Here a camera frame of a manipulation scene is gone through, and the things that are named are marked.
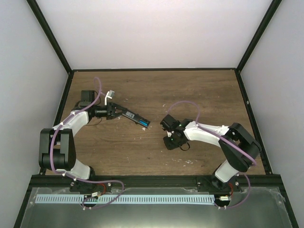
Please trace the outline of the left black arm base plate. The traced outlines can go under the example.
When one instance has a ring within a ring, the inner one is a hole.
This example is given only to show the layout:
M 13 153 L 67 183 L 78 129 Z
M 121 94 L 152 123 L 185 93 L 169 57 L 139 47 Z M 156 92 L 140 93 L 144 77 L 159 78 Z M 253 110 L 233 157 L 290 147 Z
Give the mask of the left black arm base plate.
M 71 192 L 81 192 L 81 193 L 92 193 L 92 192 L 110 192 L 111 191 L 111 186 L 108 185 L 107 183 L 98 183 L 98 184 L 93 184 L 93 183 L 86 183 L 86 182 L 81 182 L 81 181 L 75 181 L 73 184 L 70 186 L 70 191 Z

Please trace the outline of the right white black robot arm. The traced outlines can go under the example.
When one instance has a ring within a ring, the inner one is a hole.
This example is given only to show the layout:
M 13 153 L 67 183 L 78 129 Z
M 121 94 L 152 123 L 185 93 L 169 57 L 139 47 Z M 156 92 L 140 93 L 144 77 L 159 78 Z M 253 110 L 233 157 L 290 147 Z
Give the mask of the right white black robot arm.
M 234 176 L 256 165 L 256 158 L 262 151 L 260 143 L 239 123 L 213 126 L 191 119 L 180 122 L 168 114 L 160 125 L 167 132 L 163 141 L 168 150 L 181 149 L 183 145 L 189 145 L 190 141 L 208 143 L 222 149 L 226 160 L 210 178 L 212 188 L 216 191 L 223 191 Z

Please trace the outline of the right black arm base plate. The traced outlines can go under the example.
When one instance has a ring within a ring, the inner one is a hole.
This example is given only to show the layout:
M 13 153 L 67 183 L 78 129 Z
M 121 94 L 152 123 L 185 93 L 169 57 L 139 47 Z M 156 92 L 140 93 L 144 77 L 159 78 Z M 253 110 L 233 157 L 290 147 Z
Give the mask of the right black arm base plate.
M 241 189 L 238 186 L 233 185 L 232 183 L 220 183 L 220 184 L 213 184 L 208 181 L 199 181 L 197 183 L 198 191 L 205 191 L 205 192 L 240 192 Z

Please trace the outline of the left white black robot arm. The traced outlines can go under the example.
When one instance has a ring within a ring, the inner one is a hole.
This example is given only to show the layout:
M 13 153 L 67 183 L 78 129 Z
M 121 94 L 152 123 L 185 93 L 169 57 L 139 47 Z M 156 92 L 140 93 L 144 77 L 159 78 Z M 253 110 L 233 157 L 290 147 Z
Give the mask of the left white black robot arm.
M 114 91 L 110 90 L 105 94 L 103 106 L 101 94 L 94 90 L 81 91 L 81 99 L 75 104 L 69 116 L 58 125 L 40 132 L 40 167 L 80 181 L 80 186 L 87 192 L 96 188 L 97 180 L 94 178 L 94 169 L 76 158 L 74 136 L 92 118 L 115 119 L 126 111 L 126 108 L 108 102 L 108 99 L 113 98 Z

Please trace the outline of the blue battery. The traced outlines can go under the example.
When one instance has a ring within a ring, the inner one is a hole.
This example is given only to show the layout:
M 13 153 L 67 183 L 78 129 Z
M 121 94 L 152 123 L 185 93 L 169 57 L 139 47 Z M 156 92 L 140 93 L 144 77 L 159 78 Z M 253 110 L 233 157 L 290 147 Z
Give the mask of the blue battery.
M 146 128 L 147 128 L 147 127 L 149 126 L 149 124 L 150 124 L 149 122 L 145 122 L 145 121 L 142 121 L 142 120 L 140 120 L 139 123 L 140 123 L 142 126 L 146 127 Z

